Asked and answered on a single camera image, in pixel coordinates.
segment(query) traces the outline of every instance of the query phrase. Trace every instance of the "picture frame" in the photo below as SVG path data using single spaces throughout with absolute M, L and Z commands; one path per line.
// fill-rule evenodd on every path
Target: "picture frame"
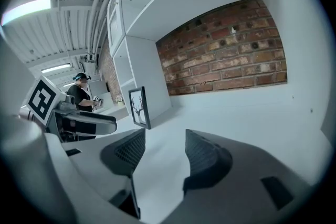
M 148 115 L 145 87 L 139 87 L 128 91 L 134 124 L 151 129 L 151 122 Z

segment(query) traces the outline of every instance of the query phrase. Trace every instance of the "black t-shirt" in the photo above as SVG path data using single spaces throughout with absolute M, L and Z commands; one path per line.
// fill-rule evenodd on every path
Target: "black t-shirt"
M 81 87 L 78 85 L 72 85 L 67 91 L 67 94 L 75 97 L 75 104 L 77 109 L 92 112 L 92 106 L 79 105 L 83 99 L 90 100 L 90 96 Z

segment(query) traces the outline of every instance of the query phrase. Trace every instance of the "person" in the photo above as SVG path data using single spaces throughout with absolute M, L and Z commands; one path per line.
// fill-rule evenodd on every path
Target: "person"
M 77 109 L 92 112 L 92 107 L 97 106 L 98 102 L 91 100 L 90 96 L 83 90 L 87 87 L 90 77 L 88 78 L 84 73 L 78 73 L 72 79 L 76 81 L 76 84 L 69 88 L 67 94 L 75 97 Z

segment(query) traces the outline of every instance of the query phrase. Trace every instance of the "fluorescent light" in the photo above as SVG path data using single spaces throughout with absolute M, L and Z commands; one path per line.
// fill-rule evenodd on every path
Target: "fluorescent light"
M 67 86 L 74 85 L 74 84 L 76 84 L 76 83 L 73 82 L 73 83 L 65 84 L 65 85 L 63 85 L 63 87 L 67 87 Z
M 51 0 L 35 0 L 28 2 L 26 4 L 22 4 L 18 7 L 15 7 L 5 12 L 1 19 L 1 25 L 5 25 L 11 20 L 24 16 L 26 14 L 50 8 L 51 8 Z
M 71 64 L 66 63 L 66 64 L 64 64 L 64 65 L 55 66 L 55 67 L 50 67 L 50 68 L 41 70 L 41 72 L 42 72 L 42 73 L 47 73 L 47 72 L 51 72 L 51 71 L 54 71 L 54 70 L 57 70 L 57 69 L 66 68 L 66 67 L 71 67 Z

